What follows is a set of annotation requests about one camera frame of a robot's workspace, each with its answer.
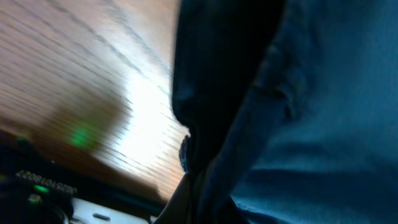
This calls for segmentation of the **dark blue denim shorts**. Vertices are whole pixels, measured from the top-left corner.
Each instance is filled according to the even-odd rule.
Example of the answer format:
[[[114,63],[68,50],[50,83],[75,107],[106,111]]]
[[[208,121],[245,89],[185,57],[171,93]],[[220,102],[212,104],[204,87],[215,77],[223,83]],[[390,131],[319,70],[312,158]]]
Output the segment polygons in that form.
[[[397,1],[183,0],[158,223],[396,223]]]

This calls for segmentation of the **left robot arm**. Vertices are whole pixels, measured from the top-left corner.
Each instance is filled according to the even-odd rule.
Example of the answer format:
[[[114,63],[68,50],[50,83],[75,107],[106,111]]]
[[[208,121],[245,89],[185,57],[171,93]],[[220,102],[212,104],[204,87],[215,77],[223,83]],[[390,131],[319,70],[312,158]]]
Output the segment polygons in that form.
[[[49,139],[30,141],[1,132],[1,223],[63,223],[77,211],[73,198],[80,198],[147,218],[159,215],[164,203],[155,189],[121,174],[83,154],[72,155],[70,147],[55,146]],[[60,152],[77,159],[82,169],[99,170],[93,178],[43,156]]]

